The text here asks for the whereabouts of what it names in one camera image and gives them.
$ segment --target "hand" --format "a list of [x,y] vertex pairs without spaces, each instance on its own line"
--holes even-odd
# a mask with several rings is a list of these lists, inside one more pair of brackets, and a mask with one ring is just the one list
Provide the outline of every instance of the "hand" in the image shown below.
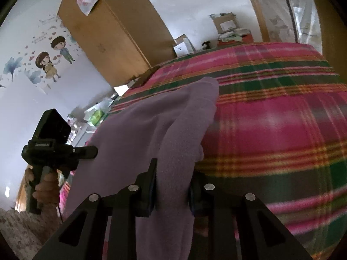
[[[25,170],[25,182],[34,180],[34,174],[31,169]],[[53,172],[46,174],[44,181],[36,185],[36,192],[33,193],[33,198],[37,199],[39,203],[59,203],[59,185],[58,173]]]

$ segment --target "label on box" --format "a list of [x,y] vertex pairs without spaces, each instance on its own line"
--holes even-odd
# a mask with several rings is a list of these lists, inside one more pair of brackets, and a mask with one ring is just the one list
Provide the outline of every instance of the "label on box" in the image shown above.
[[230,29],[236,28],[236,24],[232,20],[228,20],[226,22],[221,23],[220,27],[222,28],[223,31],[228,31]]

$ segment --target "bed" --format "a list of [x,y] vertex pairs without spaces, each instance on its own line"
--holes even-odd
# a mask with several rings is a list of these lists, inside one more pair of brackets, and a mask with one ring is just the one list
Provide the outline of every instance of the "bed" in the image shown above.
[[347,228],[346,85],[309,45],[246,44],[162,65],[109,114],[206,76],[220,95],[196,170],[228,192],[254,193],[326,259]]

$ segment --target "white box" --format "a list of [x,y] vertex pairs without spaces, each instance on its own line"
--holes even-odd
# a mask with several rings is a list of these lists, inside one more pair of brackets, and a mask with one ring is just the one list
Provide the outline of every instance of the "white box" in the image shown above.
[[187,38],[183,38],[183,42],[178,44],[177,46],[174,46],[173,49],[175,50],[177,57],[182,57],[194,52]]

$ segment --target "pink fabric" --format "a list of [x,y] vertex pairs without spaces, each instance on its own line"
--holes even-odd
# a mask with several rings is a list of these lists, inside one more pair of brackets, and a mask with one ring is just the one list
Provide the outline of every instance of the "pink fabric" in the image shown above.
[[66,215],[92,193],[112,195],[134,183],[158,158],[156,208],[150,218],[136,220],[137,258],[186,260],[194,222],[187,192],[218,95],[218,82],[203,78],[110,116],[90,141],[98,156],[76,170]]

